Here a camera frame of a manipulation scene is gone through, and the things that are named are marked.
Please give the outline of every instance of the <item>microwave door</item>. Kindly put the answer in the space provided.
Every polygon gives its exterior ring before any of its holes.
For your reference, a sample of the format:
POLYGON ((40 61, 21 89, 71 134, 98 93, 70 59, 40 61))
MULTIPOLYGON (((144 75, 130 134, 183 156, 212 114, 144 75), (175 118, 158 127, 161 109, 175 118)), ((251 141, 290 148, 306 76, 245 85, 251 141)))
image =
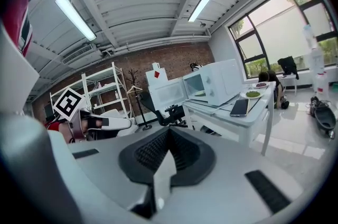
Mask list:
POLYGON ((187 100, 182 78, 165 81, 158 85, 149 86, 149 93, 152 97, 155 110, 166 109, 172 105, 181 105, 187 100))

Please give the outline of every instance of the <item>fluorescent light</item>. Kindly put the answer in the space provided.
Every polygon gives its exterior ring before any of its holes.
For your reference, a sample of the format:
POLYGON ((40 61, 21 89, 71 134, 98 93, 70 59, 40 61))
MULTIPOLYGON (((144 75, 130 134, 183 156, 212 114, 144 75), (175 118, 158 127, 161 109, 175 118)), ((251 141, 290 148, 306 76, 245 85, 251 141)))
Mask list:
POLYGON ((192 12, 192 15, 189 17, 188 22, 194 22, 208 2, 209 0, 200 0, 198 5, 192 12))
POLYGON ((63 11, 63 13, 69 18, 71 22, 79 29, 80 32, 89 40, 93 41, 96 39, 96 35, 88 27, 88 25, 83 21, 79 13, 74 9, 73 5, 69 0, 56 0, 55 1, 58 7, 63 11))

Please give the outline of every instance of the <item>white microwave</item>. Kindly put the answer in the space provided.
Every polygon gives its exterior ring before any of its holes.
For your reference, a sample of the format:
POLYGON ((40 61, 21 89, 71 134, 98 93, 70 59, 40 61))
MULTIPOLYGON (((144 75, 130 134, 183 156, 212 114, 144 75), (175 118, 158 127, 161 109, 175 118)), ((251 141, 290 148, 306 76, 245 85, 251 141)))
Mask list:
POLYGON ((233 59, 210 63, 181 78, 149 86, 149 93, 155 109, 160 110, 187 99, 220 106, 239 94, 241 88, 241 73, 233 59))

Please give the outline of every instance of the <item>brick wall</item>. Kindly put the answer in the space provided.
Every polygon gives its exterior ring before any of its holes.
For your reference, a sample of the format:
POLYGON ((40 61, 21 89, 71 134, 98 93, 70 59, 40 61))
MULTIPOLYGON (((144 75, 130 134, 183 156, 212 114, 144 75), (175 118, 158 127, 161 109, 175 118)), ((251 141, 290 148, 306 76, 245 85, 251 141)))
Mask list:
MULTIPOLYGON (((74 83, 75 81, 81 79, 81 74, 86 73, 86 75, 93 74, 95 72, 101 71, 103 69, 111 67, 111 63, 114 62, 115 66, 122 68, 125 79, 130 78, 128 71, 130 69, 138 70, 137 72, 137 84, 136 86, 147 90, 147 80, 145 72, 151 71, 152 63, 158 62, 161 68, 165 68, 168 79, 174 79, 181 77, 185 74, 191 72, 190 63, 198 62, 201 65, 205 65, 211 62, 214 62, 213 55, 209 48, 209 45, 206 43, 184 43, 184 44, 175 44, 161 46, 158 48, 141 50, 126 55, 121 55, 118 57, 113 57, 107 59, 101 63, 92 65, 88 68, 82 69, 81 71, 69 76, 68 78, 62 80, 57 85, 55 85, 50 92, 53 94, 58 90, 64 88, 65 86, 74 83)), ((102 85, 105 83, 113 82, 111 78, 101 82, 102 85)), ((131 87, 129 81, 126 80, 127 89, 131 87)), ((104 94, 101 94, 102 102, 109 102, 115 99, 115 92, 110 91, 104 94)), ((49 91, 44 93, 40 98, 38 98, 33 103, 34 116, 41 122, 45 122, 45 112, 44 107, 49 103, 49 91)), ((96 97, 93 97, 91 102, 94 105, 96 103, 96 97)), ((135 116, 140 115, 135 97, 133 94, 130 94, 130 102, 132 103, 133 111, 135 116)), ((117 108, 122 110, 121 104, 114 104, 107 106, 106 111, 110 109, 117 108)), ((149 112, 145 107, 142 107, 144 113, 149 112)))

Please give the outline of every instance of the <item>black office chair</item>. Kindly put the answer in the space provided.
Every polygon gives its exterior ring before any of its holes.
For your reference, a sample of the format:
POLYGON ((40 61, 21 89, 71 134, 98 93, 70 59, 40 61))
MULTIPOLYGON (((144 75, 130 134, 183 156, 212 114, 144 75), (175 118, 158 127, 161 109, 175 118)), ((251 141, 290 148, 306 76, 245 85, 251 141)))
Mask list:
POLYGON ((149 92, 147 91, 141 92, 139 94, 139 99, 143 106, 145 106, 151 112, 155 113, 160 125, 188 127, 186 125, 186 121, 182 120, 182 117, 185 116, 182 106, 175 105, 175 106, 171 106, 170 108, 166 109, 165 112, 169 112, 170 116, 168 118, 163 118, 159 110, 155 110, 153 100, 149 92))

